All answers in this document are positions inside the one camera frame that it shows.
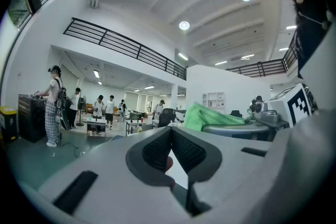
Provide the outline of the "metal-frame white table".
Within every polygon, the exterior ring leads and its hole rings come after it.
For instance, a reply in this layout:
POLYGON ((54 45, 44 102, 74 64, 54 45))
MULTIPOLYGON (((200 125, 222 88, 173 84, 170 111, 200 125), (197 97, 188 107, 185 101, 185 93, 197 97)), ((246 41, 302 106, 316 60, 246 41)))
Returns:
POLYGON ((139 127, 140 125, 147 125, 147 123, 138 120, 126 120, 125 136, 128 136, 131 133, 132 127, 139 127))

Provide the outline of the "long black balcony railing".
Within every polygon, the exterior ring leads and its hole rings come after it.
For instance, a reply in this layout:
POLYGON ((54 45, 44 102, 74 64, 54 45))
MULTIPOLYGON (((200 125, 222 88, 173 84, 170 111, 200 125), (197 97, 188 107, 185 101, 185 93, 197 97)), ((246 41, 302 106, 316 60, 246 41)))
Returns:
POLYGON ((155 50, 105 27, 73 17, 64 35, 108 48, 186 80, 186 68, 155 50))

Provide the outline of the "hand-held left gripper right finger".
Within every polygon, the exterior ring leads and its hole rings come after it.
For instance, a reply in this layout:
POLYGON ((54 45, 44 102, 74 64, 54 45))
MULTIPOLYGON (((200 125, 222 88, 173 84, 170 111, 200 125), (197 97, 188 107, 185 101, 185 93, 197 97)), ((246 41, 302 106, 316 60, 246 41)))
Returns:
POLYGON ((184 217, 172 224, 266 224, 275 179, 272 142, 171 129, 173 152, 188 176, 184 217))

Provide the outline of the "yellow-lid black bin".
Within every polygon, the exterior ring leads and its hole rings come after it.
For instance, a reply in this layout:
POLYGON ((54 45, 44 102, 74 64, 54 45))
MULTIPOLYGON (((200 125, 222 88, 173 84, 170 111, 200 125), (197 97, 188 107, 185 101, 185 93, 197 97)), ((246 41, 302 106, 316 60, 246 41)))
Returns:
POLYGON ((0 127, 5 143, 17 139, 17 111, 9 106, 0 106, 0 127))

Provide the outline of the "black pedestal fan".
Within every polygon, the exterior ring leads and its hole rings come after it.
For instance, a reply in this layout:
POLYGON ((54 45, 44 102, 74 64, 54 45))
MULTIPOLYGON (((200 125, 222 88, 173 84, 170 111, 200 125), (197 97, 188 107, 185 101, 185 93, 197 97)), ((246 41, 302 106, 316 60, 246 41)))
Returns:
POLYGON ((81 116, 82 116, 82 112, 86 111, 86 105, 87 105, 86 96, 80 94, 79 101, 78 101, 79 121, 76 123, 76 126, 84 126, 84 124, 82 123, 81 116))

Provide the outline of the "small white shelf table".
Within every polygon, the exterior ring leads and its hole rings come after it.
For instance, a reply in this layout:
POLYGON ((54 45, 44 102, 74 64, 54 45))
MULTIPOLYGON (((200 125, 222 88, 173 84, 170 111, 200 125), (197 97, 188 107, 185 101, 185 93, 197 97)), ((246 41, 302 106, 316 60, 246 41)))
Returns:
POLYGON ((106 136, 106 120, 90 117, 87 120, 87 136, 103 134, 106 136))

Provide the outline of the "short black balcony railing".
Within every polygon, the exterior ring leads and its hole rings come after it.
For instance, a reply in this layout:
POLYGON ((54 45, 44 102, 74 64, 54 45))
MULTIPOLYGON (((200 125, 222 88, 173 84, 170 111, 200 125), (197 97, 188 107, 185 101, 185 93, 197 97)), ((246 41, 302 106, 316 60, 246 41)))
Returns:
POLYGON ((261 78, 286 73, 297 63, 297 53, 294 46, 295 33, 296 31, 294 29, 280 32, 276 45, 268 60, 248 63, 226 70, 251 78, 261 78))

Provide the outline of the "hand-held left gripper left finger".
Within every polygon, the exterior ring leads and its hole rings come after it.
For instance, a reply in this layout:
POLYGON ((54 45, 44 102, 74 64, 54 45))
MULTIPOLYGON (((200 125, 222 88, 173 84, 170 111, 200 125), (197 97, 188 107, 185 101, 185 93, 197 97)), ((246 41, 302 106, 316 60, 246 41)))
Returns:
POLYGON ((91 224, 179 224, 190 219, 171 189, 150 186, 128 169, 126 154, 131 146, 161 129, 153 129, 98 145, 49 177, 38 189, 53 202, 83 171, 98 175, 74 210, 77 220, 91 224))

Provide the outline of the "white shelf unit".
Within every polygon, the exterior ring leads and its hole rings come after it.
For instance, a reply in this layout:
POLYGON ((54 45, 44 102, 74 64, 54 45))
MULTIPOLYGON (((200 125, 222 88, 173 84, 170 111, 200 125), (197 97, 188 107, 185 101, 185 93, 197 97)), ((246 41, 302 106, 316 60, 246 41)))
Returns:
POLYGON ((211 109, 224 109, 225 93, 224 92, 204 93, 202 96, 202 105, 211 109))

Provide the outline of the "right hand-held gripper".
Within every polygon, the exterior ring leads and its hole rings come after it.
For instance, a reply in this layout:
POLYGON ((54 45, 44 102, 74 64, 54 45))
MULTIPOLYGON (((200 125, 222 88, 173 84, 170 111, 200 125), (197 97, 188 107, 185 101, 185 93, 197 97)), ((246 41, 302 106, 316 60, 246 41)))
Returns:
MULTIPOLYGON (((253 118, 269 124, 287 122, 289 127, 295 126, 312 115, 308 90, 305 84, 299 83, 267 101, 257 101, 253 118)), ((269 139, 274 134, 272 128, 254 120, 245 125, 206 125, 202 132, 239 139, 269 139)))

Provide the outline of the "green cloth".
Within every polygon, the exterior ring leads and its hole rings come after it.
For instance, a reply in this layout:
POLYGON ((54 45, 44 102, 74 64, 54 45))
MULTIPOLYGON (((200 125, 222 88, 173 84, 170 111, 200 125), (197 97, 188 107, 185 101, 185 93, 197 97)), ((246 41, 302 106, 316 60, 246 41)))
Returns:
POLYGON ((240 118, 233 115, 222 114, 208 107, 194 102, 187 110, 184 119, 184 127, 201 131, 204 126, 208 125, 223 125, 223 126, 239 126, 246 125, 252 118, 252 110, 247 110, 248 117, 240 118))

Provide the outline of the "black cabinet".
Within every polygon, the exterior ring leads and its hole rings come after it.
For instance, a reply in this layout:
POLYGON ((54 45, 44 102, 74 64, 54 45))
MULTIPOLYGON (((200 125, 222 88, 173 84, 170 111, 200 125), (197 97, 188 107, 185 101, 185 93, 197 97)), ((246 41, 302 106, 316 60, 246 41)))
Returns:
POLYGON ((18 95, 18 127, 22 138, 36 143, 46 136, 45 106, 46 99, 18 95))

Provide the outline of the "person's black clothing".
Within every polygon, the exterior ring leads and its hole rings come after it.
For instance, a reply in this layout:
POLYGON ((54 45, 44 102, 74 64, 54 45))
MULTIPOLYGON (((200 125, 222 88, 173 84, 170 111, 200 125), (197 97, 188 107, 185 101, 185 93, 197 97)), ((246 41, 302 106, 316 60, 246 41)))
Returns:
POLYGON ((295 49, 298 57, 298 78, 302 79, 301 69, 321 44, 326 30, 322 27, 303 29, 299 28, 295 34, 295 49))

